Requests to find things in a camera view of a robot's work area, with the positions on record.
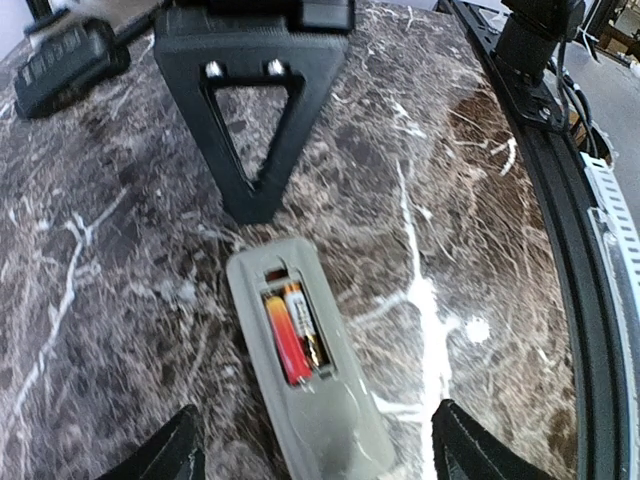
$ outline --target black 3d-printed bracket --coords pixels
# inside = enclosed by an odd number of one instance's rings
[[[494,72],[513,115],[532,127],[561,133],[564,130],[562,111],[553,95],[544,82],[535,85],[527,81],[525,76],[515,72],[496,56],[500,32],[484,19],[482,9],[466,2],[449,0],[443,0],[441,5],[464,21],[469,41],[477,51],[483,53],[478,58],[485,68]]]
[[[353,4],[342,7],[330,10],[346,13],[342,17],[314,17],[316,10],[311,8],[297,21],[286,15],[232,16],[207,8],[172,8],[156,21],[158,66],[222,193],[225,209],[240,224],[268,222],[281,204],[345,57]],[[250,180],[215,91],[268,85],[284,86],[289,100],[267,158],[256,180]]]

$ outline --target orange battery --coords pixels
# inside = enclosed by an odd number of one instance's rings
[[[311,368],[293,328],[287,306],[280,297],[270,297],[265,302],[278,354],[291,385],[311,377]]]

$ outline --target dark marble countertop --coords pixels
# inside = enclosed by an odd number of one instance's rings
[[[452,17],[365,5],[274,222],[239,228],[151,54],[52,119],[16,119],[0,64],[0,477],[94,478],[181,406],[208,478],[287,476],[231,302],[229,256],[316,243],[392,436],[385,479],[435,478],[451,397],[574,476],[571,353],[531,182]],[[223,94],[241,152],[277,92]]]

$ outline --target black clamp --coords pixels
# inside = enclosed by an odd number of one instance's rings
[[[223,197],[240,224],[265,223],[339,73],[353,1],[211,2],[171,8],[155,23],[155,58]],[[288,102],[256,180],[250,180],[215,91],[283,86]]]
[[[494,87],[514,117],[550,132],[567,129],[562,109],[543,82],[544,70],[562,39],[575,36],[584,15],[583,0],[503,0],[513,10],[502,32],[482,15],[482,8],[458,0],[440,0],[454,13],[480,61],[496,79]]]

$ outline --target metal screw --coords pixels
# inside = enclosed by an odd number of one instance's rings
[[[207,63],[207,66],[204,68],[204,72],[207,74],[207,78],[224,77],[224,72],[218,62]]]
[[[275,60],[271,60],[267,65],[267,73],[272,76],[280,76],[285,74],[284,65],[277,58]]]
[[[549,117],[551,117],[551,110],[549,110],[548,107],[541,108],[540,116],[542,117],[543,120],[549,120]]]

